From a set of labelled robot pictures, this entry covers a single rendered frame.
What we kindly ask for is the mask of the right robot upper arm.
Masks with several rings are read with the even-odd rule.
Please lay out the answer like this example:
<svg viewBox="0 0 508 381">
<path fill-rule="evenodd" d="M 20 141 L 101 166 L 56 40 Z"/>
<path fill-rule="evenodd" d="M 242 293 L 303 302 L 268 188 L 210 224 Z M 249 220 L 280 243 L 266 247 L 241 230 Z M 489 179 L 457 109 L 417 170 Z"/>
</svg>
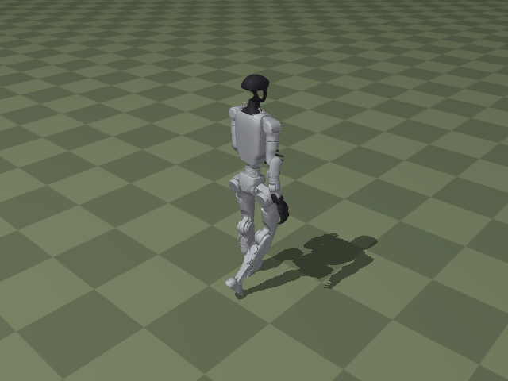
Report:
<svg viewBox="0 0 508 381">
<path fill-rule="evenodd" d="M 270 167 L 271 160 L 278 157 L 275 153 L 279 147 L 281 124 L 272 117 L 263 117 L 263 131 L 266 134 L 266 164 Z"/>
</svg>

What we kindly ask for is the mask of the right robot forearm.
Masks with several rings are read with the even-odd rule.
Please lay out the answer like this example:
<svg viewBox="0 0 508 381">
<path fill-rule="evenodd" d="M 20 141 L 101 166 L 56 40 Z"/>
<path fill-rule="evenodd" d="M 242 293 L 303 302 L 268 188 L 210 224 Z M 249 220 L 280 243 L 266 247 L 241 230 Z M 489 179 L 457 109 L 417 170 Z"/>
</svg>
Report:
<svg viewBox="0 0 508 381">
<path fill-rule="evenodd" d="M 280 158 L 278 158 L 278 157 L 273 158 L 271 160 L 269 170 L 267 171 L 268 189 L 270 191 L 270 198 L 271 198 L 271 194 L 275 194 L 277 196 L 278 200 L 282 196 L 282 192 L 280 190 L 280 181 L 279 181 L 281 163 L 282 162 L 281 162 Z"/>
</svg>

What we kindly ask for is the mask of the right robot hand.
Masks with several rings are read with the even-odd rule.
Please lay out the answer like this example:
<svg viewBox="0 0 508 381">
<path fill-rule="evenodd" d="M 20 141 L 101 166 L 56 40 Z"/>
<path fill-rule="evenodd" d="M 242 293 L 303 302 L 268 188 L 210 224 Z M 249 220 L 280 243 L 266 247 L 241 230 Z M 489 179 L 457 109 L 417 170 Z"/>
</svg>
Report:
<svg viewBox="0 0 508 381">
<path fill-rule="evenodd" d="M 281 196 L 280 199 L 278 200 L 275 194 L 271 194 L 271 199 L 274 203 L 277 204 L 277 209 L 280 215 L 280 222 L 278 223 L 278 225 L 280 225 L 284 223 L 289 217 L 288 205 L 285 203 L 285 201 L 283 201 L 283 196 Z"/>
</svg>

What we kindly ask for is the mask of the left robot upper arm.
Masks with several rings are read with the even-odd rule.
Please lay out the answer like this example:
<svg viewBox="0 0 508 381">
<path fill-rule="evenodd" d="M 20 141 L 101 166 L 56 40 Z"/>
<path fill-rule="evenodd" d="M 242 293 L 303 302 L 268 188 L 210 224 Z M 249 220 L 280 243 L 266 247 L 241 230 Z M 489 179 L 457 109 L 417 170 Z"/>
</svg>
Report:
<svg viewBox="0 0 508 381">
<path fill-rule="evenodd" d="M 241 106 L 234 106 L 229 109 L 229 118 L 231 122 L 231 135 L 232 135 L 232 146 L 237 150 L 236 145 L 236 130 L 235 130 L 235 114 L 237 109 Z"/>
</svg>

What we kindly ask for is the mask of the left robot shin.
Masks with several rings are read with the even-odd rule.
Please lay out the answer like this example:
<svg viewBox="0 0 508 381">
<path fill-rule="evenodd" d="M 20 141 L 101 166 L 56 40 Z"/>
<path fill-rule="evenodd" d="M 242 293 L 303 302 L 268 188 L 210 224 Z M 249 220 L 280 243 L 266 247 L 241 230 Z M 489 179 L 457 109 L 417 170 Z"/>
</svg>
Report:
<svg viewBox="0 0 508 381">
<path fill-rule="evenodd" d="M 238 222 L 237 230 L 239 232 L 238 240 L 241 247 L 241 251 L 244 254 L 244 257 L 246 256 L 246 253 L 248 251 L 248 248 L 250 247 L 252 242 L 255 242 L 255 229 L 251 235 L 243 235 L 239 231 L 239 226 L 242 220 Z"/>
</svg>

